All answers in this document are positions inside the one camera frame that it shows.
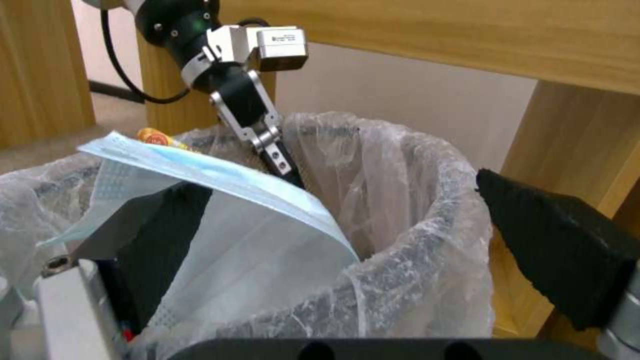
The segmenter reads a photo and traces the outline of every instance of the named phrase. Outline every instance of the silver metal frame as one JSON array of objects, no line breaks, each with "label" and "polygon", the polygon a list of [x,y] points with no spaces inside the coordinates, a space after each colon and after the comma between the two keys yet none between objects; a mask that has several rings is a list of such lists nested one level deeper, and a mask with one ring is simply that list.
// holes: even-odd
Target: silver metal frame
[{"label": "silver metal frame", "polygon": [[640,359],[640,261],[607,328],[598,337],[598,349],[614,360]]}]

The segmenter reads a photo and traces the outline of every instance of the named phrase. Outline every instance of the plastic bag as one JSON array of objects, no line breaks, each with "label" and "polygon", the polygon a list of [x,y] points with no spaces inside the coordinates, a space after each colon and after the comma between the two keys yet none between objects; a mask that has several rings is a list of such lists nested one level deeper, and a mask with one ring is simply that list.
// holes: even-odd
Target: plastic bag
[{"label": "plastic bag", "polygon": [[[283,132],[307,187],[366,261],[345,270],[332,289],[289,309],[241,322],[194,321],[171,330],[145,329],[135,341],[135,357],[145,357],[153,348],[163,359],[215,337],[491,335],[490,217],[474,191],[476,172],[453,146],[403,126],[345,113],[294,114],[284,120]],[[260,167],[228,129],[192,131],[180,140],[204,153]],[[60,177],[36,182],[58,181]],[[0,184],[3,195],[9,188],[28,186],[6,176]],[[77,208],[62,204],[73,202],[84,187],[66,189],[73,194],[54,196],[61,205],[56,211],[63,213]],[[19,212],[16,207],[23,202],[43,208],[42,192],[23,194],[3,201],[5,211]],[[31,226],[64,230],[64,224],[52,225],[52,217],[30,215],[7,222],[0,214],[0,226],[18,229],[19,240],[33,244],[44,236]]]}]

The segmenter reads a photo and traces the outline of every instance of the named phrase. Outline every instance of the clear plastic liner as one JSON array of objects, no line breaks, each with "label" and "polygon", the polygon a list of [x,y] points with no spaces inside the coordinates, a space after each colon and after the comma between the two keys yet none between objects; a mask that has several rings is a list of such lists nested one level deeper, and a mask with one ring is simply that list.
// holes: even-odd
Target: clear plastic liner
[{"label": "clear plastic liner", "polygon": [[[474,191],[475,170],[453,146],[347,113],[293,114],[283,132],[308,189],[364,261],[343,271],[332,289],[289,309],[149,327],[132,344],[134,358],[165,359],[220,337],[491,335],[490,217]],[[228,129],[194,130],[180,140],[260,168]],[[74,155],[0,176],[0,266],[10,281],[30,286],[51,255],[36,256],[34,244],[79,220],[98,164]]]}]

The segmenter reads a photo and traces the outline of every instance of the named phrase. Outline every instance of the silver metal bracket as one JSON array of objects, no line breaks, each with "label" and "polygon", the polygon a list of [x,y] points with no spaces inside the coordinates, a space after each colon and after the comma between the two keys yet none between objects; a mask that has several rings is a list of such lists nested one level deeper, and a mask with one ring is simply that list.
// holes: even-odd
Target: silver metal bracket
[{"label": "silver metal bracket", "polygon": [[207,45],[181,70],[189,87],[214,63],[237,64],[258,71],[300,69],[308,58],[307,38],[295,26],[224,25],[207,30]]}]

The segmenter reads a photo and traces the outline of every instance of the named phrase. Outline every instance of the black foam pad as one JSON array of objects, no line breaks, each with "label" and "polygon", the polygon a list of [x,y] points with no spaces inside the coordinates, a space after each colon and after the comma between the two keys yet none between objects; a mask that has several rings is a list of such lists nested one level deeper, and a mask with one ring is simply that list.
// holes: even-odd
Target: black foam pad
[{"label": "black foam pad", "polygon": [[640,258],[640,240],[584,201],[482,169],[477,185],[520,271],[577,330],[602,327]]},{"label": "black foam pad", "polygon": [[116,317],[133,333],[146,326],[171,285],[211,193],[179,183],[131,199],[73,253],[98,264]]}]

